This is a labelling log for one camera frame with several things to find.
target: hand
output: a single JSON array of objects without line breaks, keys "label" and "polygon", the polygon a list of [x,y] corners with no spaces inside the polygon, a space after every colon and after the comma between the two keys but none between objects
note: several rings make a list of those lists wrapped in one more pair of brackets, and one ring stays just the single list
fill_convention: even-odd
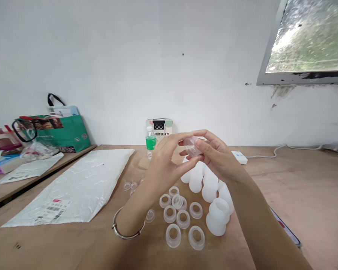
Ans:
[{"label": "hand", "polygon": [[178,142],[191,136],[192,133],[172,134],[155,146],[143,184],[150,183],[158,196],[166,193],[183,174],[194,168],[198,161],[204,160],[204,156],[200,155],[180,165],[172,162]]},{"label": "hand", "polygon": [[[203,153],[203,162],[209,169],[222,181],[237,180],[238,174],[244,169],[231,153],[229,147],[206,129],[193,131],[193,135],[207,139],[207,141],[197,140],[195,147]],[[180,155],[186,156],[188,153],[184,150]]]}]

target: green label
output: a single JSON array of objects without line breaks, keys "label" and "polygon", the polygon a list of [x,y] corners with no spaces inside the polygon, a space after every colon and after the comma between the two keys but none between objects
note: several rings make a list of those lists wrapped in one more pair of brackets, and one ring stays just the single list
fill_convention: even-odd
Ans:
[{"label": "green label", "polygon": [[157,139],[147,139],[146,140],[146,148],[148,150],[154,150],[155,144],[157,143]]}]

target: white packaging bag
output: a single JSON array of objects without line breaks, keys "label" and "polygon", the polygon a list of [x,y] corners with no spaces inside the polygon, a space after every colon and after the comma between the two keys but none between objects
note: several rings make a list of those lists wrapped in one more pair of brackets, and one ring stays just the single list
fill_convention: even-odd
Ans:
[{"label": "white packaging bag", "polygon": [[63,156],[63,153],[59,153],[47,159],[35,160],[33,162],[20,165],[15,170],[1,178],[0,184],[11,183],[40,176],[52,166],[54,166],[55,163],[57,163]]},{"label": "white packaging bag", "polygon": [[107,204],[134,150],[92,151],[2,227],[89,222]]}]

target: power cord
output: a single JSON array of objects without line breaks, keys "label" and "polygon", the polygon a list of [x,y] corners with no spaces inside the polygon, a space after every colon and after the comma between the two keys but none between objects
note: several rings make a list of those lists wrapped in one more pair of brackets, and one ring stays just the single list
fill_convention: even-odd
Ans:
[{"label": "power cord", "polygon": [[302,150],[319,150],[322,148],[323,145],[320,145],[318,146],[317,148],[302,148],[302,147],[293,147],[293,146],[288,146],[286,144],[283,144],[281,146],[278,146],[277,148],[274,149],[274,156],[271,156],[271,157],[268,157],[268,156],[251,156],[251,157],[246,157],[246,158],[260,158],[260,157],[263,157],[263,158],[276,158],[277,157],[277,153],[276,151],[279,149],[279,148],[282,148],[282,147],[289,147],[289,148],[292,148],[292,149],[302,149]]}]

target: person's left hand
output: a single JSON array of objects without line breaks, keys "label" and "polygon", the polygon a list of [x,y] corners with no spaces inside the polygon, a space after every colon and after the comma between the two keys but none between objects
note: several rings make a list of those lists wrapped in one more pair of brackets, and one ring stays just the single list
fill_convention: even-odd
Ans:
[{"label": "person's left hand", "polygon": [[192,133],[172,134],[162,139],[155,146],[144,180],[145,183],[150,183],[150,186],[155,189],[155,197],[159,198],[168,192],[168,189],[171,188],[183,174],[193,169],[198,161],[203,161],[204,157],[199,155],[180,165],[172,162],[173,152],[178,146],[178,143],[191,136],[193,136]]}]

